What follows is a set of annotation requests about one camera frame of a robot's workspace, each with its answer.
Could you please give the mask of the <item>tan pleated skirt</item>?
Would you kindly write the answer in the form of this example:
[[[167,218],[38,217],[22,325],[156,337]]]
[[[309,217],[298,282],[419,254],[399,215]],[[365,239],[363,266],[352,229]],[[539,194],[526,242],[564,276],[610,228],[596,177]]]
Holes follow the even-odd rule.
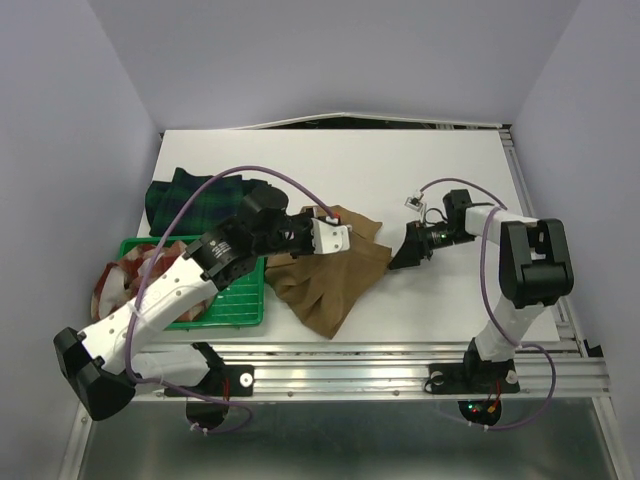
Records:
[[[299,321],[332,339],[359,298],[385,275],[392,249],[376,237],[381,221],[336,205],[332,208],[352,227],[350,249],[331,255],[294,258],[278,255],[266,261],[265,279]]]

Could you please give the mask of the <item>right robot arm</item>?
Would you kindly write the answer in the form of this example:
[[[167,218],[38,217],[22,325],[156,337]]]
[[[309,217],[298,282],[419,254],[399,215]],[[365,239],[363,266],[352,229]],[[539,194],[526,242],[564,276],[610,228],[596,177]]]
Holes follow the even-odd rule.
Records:
[[[475,203],[465,189],[447,193],[443,205],[443,220],[407,223],[389,269],[416,267],[439,249],[479,239],[499,249],[500,298],[484,305],[488,323],[472,338],[461,362],[429,365],[424,389],[435,395],[517,393],[517,349],[533,322],[574,286],[564,225]]]

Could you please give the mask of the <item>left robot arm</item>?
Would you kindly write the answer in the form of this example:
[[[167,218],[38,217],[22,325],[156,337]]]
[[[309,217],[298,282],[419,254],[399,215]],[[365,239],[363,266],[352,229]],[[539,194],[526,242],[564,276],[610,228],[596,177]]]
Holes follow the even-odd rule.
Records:
[[[55,336],[61,372],[92,419],[115,415],[153,384],[176,396],[229,403],[237,383],[210,345],[151,354],[142,350],[179,316],[253,272],[262,257],[348,248],[348,229],[338,219],[320,217],[312,209],[290,216],[287,206],[279,189],[255,188],[235,215],[189,244],[134,299],[81,331],[65,328]]]

